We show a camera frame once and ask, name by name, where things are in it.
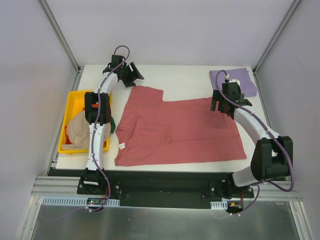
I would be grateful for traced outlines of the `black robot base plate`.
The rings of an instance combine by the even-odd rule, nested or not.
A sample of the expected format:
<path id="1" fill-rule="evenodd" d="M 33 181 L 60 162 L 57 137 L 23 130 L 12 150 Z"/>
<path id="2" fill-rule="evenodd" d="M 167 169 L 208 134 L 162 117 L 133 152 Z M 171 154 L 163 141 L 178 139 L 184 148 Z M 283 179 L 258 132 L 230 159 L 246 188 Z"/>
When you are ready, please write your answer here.
<path id="1" fill-rule="evenodd" d="M 249 186 L 236 187 L 231 173 L 84 170 L 79 195 L 107 195 L 122 207 L 209 209 L 223 198 L 253 199 Z"/>

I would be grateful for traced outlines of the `pink t-shirt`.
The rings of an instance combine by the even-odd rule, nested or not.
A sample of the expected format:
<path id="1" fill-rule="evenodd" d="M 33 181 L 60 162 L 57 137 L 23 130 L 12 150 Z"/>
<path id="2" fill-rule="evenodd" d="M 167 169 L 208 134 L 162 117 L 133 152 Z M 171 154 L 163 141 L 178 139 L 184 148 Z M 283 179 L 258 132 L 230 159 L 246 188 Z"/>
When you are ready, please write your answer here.
<path id="1" fill-rule="evenodd" d="M 167 165 L 246 159 L 233 119 L 211 111 L 211 99 L 163 101 L 163 90 L 131 90 L 115 131 L 124 147 L 117 166 Z"/>

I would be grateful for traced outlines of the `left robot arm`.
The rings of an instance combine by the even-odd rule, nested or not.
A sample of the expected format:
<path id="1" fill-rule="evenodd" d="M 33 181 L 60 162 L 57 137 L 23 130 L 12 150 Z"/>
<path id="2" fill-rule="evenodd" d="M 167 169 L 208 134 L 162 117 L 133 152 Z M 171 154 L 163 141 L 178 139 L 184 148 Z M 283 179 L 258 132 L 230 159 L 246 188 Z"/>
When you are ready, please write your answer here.
<path id="1" fill-rule="evenodd" d="M 89 147 L 87 163 L 78 185 L 78 194 L 110 193 L 103 167 L 105 130 L 112 121 L 110 94 L 119 81 L 125 87 L 134 87 L 135 80 L 144 79 L 136 65 L 133 62 L 128 64 L 127 59 L 122 55 L 113 54 L 111 62 L 102 72 L 101 83 L 84 95 L 84 116 L 89 128 Z"/>

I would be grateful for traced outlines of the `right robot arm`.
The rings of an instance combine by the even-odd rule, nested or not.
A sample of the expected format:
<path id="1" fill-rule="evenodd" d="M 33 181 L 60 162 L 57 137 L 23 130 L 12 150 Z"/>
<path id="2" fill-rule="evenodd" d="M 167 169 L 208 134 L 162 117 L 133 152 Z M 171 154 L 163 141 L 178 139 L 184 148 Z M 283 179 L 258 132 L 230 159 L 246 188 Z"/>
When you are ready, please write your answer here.
<path id="1" fill-rule="evenodd" d="M 227 81 L 213 91 L 211 111 L 219 111 L 235 120 L 249 135 L 255 148 L 250 165 L 231 173 L 221 184 L 230 197 L 237 197 L 243 188 L 267 182 L 284 192 L 294 189 L 292 179 L 289 188 L 273 182 L 275 178 L 293 176 L 293 140 L 281 136 L 269 128 L 255 113 L 252 103 L 244 97 L 239 84 Z"/>

